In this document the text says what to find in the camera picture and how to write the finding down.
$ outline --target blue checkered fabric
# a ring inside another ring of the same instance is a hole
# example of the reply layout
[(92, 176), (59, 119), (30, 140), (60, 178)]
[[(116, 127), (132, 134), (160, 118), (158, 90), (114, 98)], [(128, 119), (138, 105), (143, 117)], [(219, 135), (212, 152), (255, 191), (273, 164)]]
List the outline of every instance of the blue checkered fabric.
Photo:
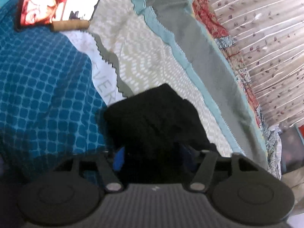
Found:
[(16, 3), (0, 9), (0, 154), (33, 179), (65, 155), (104, 147), (97, 119), (106, 105), (89, 57), (66, 36), (47, 27), (14, 31)]

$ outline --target phone screen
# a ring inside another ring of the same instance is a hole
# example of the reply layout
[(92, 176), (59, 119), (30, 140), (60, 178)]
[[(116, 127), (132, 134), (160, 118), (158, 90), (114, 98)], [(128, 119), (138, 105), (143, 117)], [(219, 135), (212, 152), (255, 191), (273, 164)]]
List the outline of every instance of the phone screen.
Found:
[(23, 0), (20, 25), (45, 25), (53, 21), (90, 20), (99, 0)]

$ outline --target black fabric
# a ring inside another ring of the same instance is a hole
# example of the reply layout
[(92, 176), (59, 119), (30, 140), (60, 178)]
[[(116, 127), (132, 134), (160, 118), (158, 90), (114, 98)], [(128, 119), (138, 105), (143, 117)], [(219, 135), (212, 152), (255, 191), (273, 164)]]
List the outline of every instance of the black fabric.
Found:
[(217, 152), (195, 107), (168, 84), (111, 105), (104, 118), (115, 149), (125, 147), (121, 175), (136, 176), (131, 182), (185, 179), (180, 145)]

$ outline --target cork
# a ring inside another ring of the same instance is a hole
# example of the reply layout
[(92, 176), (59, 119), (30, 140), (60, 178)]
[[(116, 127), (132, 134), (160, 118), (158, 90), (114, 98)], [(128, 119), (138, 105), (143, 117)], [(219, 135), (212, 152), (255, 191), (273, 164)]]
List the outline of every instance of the cork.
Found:
[(88, 29), (90, 22), (86, 20), (54, 21), (50, 24), (52, 32)]

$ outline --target fabric pile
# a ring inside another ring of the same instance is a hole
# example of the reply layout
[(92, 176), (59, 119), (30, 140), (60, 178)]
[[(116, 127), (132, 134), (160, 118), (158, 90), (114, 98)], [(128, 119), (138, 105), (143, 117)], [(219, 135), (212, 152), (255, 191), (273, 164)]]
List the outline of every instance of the fabric pile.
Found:
[(119, 101), (105, 111), (115, 150), (124, 146), (125, 163), (118, 173), (124, 183), (185, 182), (182, 146), (217, 152), (197, 110), (168, 85)]

